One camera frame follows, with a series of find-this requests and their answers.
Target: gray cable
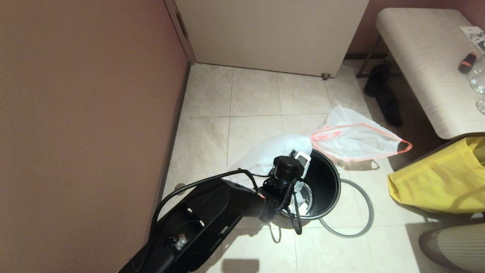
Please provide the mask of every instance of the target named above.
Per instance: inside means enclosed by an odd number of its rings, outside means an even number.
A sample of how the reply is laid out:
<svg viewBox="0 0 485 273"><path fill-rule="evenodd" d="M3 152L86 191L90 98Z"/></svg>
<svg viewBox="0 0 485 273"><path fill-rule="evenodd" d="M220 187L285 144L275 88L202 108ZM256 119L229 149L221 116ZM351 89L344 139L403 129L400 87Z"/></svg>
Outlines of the gray cable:
<svg viewBox="0 0 485 273"><path fill-rule="evenodd" d="M342 182L346 183L346 184L349 184L351 186L353 186L354 188L356 188L358 191L360 191L360 193L362 194L362 196L364 197L365 201L367 202L367 207L369 208L369 220L367 220L367 224L364 226L364 228L356 233L356 234L342 234L342 233L339 233L335 230L333 230L332 228L330 228L327 223L325 223L325 221L323 220L323 218L320 218L320 223L322 223L322 225L328 230L330 231L330 233L334 234L334 235L337 235L339 237L344 237L344 238L356 238L356 237L360 237L364 234L366 234L372 227L372 224L374 223L374 206L372 205L372 201L371 199L369 198L369 196L367 195L367 193L364 191L364 189L357 185L355 182L352 182L350 180L347 180L347 179L341 179Z"/></svg>

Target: slipper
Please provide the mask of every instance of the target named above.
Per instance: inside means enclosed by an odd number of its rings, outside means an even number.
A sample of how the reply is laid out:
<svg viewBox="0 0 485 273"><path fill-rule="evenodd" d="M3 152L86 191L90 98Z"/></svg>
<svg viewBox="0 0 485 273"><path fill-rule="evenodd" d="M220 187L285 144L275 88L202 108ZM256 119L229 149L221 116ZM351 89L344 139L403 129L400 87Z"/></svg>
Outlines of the slipper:
<svg viewBox="0 0 485 273"><path fill-rule="evenodd" d="M399 115L399 103L392 89L389 87L379 89L375 99L386 122L392 126L401 126L403 121Z"/></svg>
<svg viewBox="0 0 485 273"><path fill-rule="evenodd" d="M375 97L381 88L386 84L391 76L391 69L386 65L377 65L372 68L367 83L364 87L364 93L369 97Z"/></svg>

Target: white door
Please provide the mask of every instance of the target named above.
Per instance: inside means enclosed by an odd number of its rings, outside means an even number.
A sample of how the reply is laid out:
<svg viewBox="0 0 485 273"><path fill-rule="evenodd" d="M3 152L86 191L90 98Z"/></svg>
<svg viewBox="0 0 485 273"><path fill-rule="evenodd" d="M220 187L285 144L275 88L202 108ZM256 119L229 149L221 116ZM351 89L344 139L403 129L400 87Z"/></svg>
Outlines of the white door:
<svg viewBox="0 0 485 273"><path fill-rule="evenodd" d="M335 76L369 0L176 0L197 62Z"/></svg>

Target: baseboard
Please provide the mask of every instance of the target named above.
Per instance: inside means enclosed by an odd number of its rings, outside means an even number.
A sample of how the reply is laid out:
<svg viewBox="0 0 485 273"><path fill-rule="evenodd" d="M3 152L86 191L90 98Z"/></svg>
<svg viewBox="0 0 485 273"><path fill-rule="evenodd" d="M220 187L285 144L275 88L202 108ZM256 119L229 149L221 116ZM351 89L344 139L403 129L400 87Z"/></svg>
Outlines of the baseboard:
<svg viewBox="0 0 485 273"><path fill-rule="evenodd" d="M367 58L368 53L348 53L343 58L344 60L365 60ZM371 59L384 59L387 57L387 53L374 53L371 56Z"/></svg>
<svg viewBox="0 0 485 273"><path fill-rule="evenodd" d="M177 105L175 107L175 117L172 123L172 130L170 135L170 142L168 144L167 153L165 154L165 166L163 167L162 179L160 182L160 191L157 197L157 204L162 200L163 189L165 188L165 182L167 180L168 168L170 167L170 159L172 158L172 151L175 144L175 136L177 135L178 122L180 121L180 114L182 112L183 99L185 97L185 90L187 89L187 83L189 81L189 73L191 68L190 62L187 62L187 68L185 69L185 77L182 85L182 90L177 99Z"/></svg>

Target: yellow bag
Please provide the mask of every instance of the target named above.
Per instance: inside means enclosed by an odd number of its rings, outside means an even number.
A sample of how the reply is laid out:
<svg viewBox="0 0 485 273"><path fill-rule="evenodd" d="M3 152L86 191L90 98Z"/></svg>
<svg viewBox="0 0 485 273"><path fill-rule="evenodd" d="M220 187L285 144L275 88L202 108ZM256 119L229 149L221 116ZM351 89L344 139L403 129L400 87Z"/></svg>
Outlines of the yellow bag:
<svg viewBox="0 0 485 273"><path fill-rule="evenodd" d="M485 211L485 137L466 137L388 175L389 193L427 211Z"/></svg>

